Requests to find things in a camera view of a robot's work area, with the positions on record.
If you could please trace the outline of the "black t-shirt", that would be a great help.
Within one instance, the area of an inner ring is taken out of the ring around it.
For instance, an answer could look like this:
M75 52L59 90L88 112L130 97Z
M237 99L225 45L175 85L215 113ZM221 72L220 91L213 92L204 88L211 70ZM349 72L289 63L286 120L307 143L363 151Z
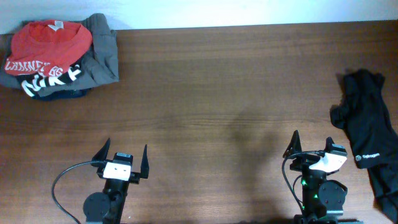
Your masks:
M345 131L357 168L368 171L382 213L397 223L397 133L382 97L385 80L366 69L345 75L343 102L330 119Z

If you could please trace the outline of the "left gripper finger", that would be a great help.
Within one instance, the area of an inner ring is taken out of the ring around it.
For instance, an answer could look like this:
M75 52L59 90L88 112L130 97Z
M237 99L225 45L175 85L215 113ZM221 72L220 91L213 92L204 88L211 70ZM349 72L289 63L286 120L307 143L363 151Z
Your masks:
M148 156L147 156L147 145L144 146L140 170L141 170L140 177L142 179L148 179L149 178L149 160L148 160Z
M92 161L105 161L108 156L110 144L111 139L108 138L104 146L92 157Z

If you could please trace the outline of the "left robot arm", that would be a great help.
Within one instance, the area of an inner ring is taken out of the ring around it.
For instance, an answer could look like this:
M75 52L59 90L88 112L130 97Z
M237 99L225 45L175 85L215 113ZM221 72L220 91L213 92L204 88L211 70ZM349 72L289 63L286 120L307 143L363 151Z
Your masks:
M86 223L120 223L129 186L149 178L147 146L143 150L140 171L135 172L132 155L117 152L112 159L107 158L110 143L108 139L91 159L98 177L104 179L105 184L102 191L89 195L83 204Z

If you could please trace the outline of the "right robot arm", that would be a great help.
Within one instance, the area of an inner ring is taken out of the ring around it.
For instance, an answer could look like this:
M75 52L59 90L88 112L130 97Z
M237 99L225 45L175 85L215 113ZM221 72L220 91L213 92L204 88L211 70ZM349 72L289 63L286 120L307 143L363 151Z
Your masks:
M355 224L356 219L342 219L347 186L328 176L337 173L347 160L344 146L326 138L325 148L303 151L295 130L283 154L282 176L301 211L293 217L299 224Z

